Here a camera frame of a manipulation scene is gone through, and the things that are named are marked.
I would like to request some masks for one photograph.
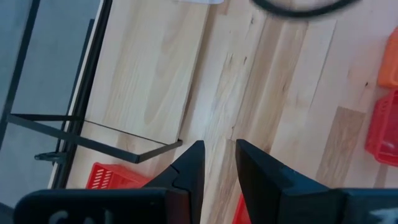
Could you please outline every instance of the black cord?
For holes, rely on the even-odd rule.
[[[331,12],[335,12],[339,9],[342,9],[346,6],[349,6],[355,2],[360,0],[339,0],[332,4],[320,7],[318,9],[312,10],[290,10],[281,6],[277,6],[268,0],[253,0],[258,6],[268,11],[269,13],[280,16],[280,17],[288,17],[295,19],[308,19],[312,17],[322,16],[324,14],[329,14]]]

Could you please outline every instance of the red shopping basket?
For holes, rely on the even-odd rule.
[[[365,148],[377,161],[398,166],[398,90],[377,101]]]
[[[251,224],[243,195],[239,198],[238,207],[236,208],[232,224]]]
[[[131,189],[141,188],[150,179],[121,165],[93,164],[86,189]]]

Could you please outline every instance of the black metal bar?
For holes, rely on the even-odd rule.
[[[112,0],[104,0],[103,6],[97,21],[93,40],[91,41],[90,50],[84,66],[83,75],[81,78],[78,94],[76,96],[75,104],[73,105],[72,115],[84,116],[86,114],[88,99],[90,97],[91,87],[96,71],[96,65],[100,57],[101,46],[108,23],[109,13],[111,11]],[[83,124],[74,122],[69,125],[67,132],[80,135]],[[73,159],[76,153],[76,144],[65,142],[62,147],[62,152],[67,152],[67,159],[64,164],[59,164],[55,171],[54,180],[52,183],[53,189],[65,188],[67,185],[70,170],[72,169]]]
[[[6,102],[0,118],[0,150],[4,135],[7,129],[7,115],[11,113],[12,106],[14,104],[15,96],[18,89],[19,80],[21,79],[22,69],[24,68],[24,62],[26,59],[27,50],[29,48],[30,38],[32,37],[33,28],[35,26],[37,11],[39,10],[40,0],[32,0],[30,5],[29,15],[26,21],[25,31],[22,36],[21,45],[19,46],[19,52],[17,61],[14,67],[14,73],[12,74],[10,87],[7,93]]]
[[[172,150],[172,149],[175,149],[175,148],[177,148],[177,147],[180,147],[181,145],[182,145],[182,141],[181,141],[181,140],[178,140],[177,142],[175,142],[175,143],[173,143],[173,144],[169,144],[169,145],[160,147],[160,148],[158,148],[158,149],[154,149],[154,150],[152,150],[152,151],[145,152],[145,153],[139,155],[139,157],[138,157],[138,163],[147,161],[148,159],[151,159],[151,158],[153,158],[153,157],[155,157],[155,156],[158,156],[158,155],[163,154],[163,153],[165,153],[165,152],[167,152],[167,151],[170,151],[170,150]]]
[[[119,133],[128,134],[128,135],[131,135],[131,136],[135,136],[137,138],[141,138],[141,139],[145,139],[145,140],[148,140],[148,141],[151,141],[151,142],[155,142],[155,143],[158,143],[158,144],[165,145],[164,143],[162,143],[160,141],[156,141],[156,140],[153,140],[153,139],[150,139],[150,138],[146,138],[144,136],[139,136],[139,135],[136,135],[136,134],[128,133],[127,131],[122,131],[122,130],[119,130],[117,128],[108,127],[106,125],[99,124],[99,123],[92,122],[92,121],[87,121],[87,120],[85,120],[85,122],[90,123],[90,124],[95,124],[96,126],[103,127],[103,128],[109,129],[109,130],[117,131]]]
[[[11,114],[29,121],[83,121],[77,116],[50,115],[50,114]]]
[[[76,86],[77,86],[77,83],[78,83],[78,80],[79,80],[79,77],[80,77],[81,66],[83,65],[83,61],[85,59],[88,42],[90,41],[91,31],[93,30],[93,26],[94,26],[94,21],[95,21],[94,19],[90,19],[90,21],[88,23],[88,27],[87,27],[87,31],[86,31],[86,37],[85,37],[85,43],[83,44],[83,49],[81,50],[79,65],[77,66],[77,71],[76,71],[76,75],[75,75],[75,82],[73,83],[72,93],[70,95],[70,99],[69,99],[69,104],[68,104],[68,109],[67,109],[66,115],[69,114],[70,108],[72,106],[74,106],[74,105],[72,105],[73,96],[75,95]],[[66,121],[62,122],[61,130],[65,130],[65,126],[66,125],[67,125]],[[57,146],[55,146],[55,148],[56,148],[55,151],[56,152],[61,151],[60,146],[61,146],[61,140],[58,139]]]
[[[38,131],[40,133],[53,136],[55,138],[63,139],[68,142],[72,142],[75,144],[79,144],[83,147],[105,153],[107,155],[116,157],[118,159],[122,159],[124,161],[137,163],[138,155],[133,154],[131,152],[123,151],[121,149],[108,146],[106,144],[102,144],[100,142],[96,142],[87,138],[83,138],[81,136],[77,136],[76,134],[66,133],[65,131],[58,130],[56,128],[46,126],[44,124],[36,123],[34,121],[29,121],[24,118],[19,118],[17,116],[9,115],[7,117],[7,121],[9,123],[13,123],[19,126],[23,126],[25,128],[29,128],[34,131]]]

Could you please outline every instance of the wood grain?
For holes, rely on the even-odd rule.
[[[305,132],[305,123],[311,108],[330,46],[336,20],[310,22],[294,70],[292,84],[283,107],[272,155],[286,164],[294,164],[297,148]]]
[[[213,210],[209,217],[209,220],[213,223],[223,223],[224,220],[231,217],[231,214],[228,213],[228,206],[219,206],[218,203],[221,205],[235,204],[235,206],[238,204],[238,198],[234,197],[235,183],[238,179],[234,153],[235,141],[227,139],[225,150],[215,190],[219,202],[217,202],[217,205],[212,206]]]
[[[329,187],[343,185],[365,114],[339,107],[330,129],[317,181]]]
[[[265,151],[271,148],[307,25],[266,21],[233,139],[246,139]]]
[[[226,207],[224,213],[224,224],[230,224],[233,222],[233,218],[235,216],[236,208],[238,206],[239,198],[242,194],[241,186],[239,184],[239,180],[237,179],[232,194],[229,196],[228,203],[224,203],[222,206]]]
[[[114,1],[86,119],[175,142],[207,10],[186,2]]]

